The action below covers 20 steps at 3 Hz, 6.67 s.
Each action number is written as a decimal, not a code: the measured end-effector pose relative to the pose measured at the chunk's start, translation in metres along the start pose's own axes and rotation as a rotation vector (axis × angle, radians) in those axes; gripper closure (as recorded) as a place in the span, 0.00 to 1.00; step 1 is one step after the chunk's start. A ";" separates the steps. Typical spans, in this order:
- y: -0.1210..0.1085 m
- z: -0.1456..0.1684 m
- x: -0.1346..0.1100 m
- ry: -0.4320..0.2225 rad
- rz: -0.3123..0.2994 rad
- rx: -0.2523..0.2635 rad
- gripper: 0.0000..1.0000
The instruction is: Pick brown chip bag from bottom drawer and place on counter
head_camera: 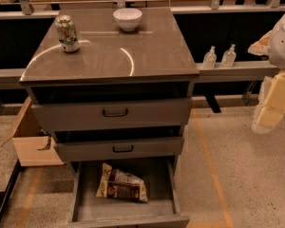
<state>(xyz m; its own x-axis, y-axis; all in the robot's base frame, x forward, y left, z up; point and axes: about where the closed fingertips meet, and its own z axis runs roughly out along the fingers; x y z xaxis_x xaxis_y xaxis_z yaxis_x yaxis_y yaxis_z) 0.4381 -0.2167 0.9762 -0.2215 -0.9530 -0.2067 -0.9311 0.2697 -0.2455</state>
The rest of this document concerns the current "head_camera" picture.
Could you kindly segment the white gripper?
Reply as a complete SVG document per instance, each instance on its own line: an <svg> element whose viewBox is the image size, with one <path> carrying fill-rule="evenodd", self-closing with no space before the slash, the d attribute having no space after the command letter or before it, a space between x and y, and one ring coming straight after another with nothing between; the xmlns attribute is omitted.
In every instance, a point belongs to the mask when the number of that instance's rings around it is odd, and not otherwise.
<svg viewBox="0 0 285 228"><path fill-rule="evenodd" d="M275 77L266 76L258 94L252 130L266 134L276 128L285 116L285 71Z"/></svg>

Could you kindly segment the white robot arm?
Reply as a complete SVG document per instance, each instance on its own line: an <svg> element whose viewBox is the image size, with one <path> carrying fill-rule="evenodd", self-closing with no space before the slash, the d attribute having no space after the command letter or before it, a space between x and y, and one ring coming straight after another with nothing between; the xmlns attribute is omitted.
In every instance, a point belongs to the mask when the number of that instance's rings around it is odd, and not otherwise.
<svg viewBox="0 0 285 228"><path fill-rule="evenodd" d="M248 52L267 55L270 64L280 69L274 78L264 78L254 112L252 130L266 134L285 116L285 13L272 30L250 45Z"/></svg>

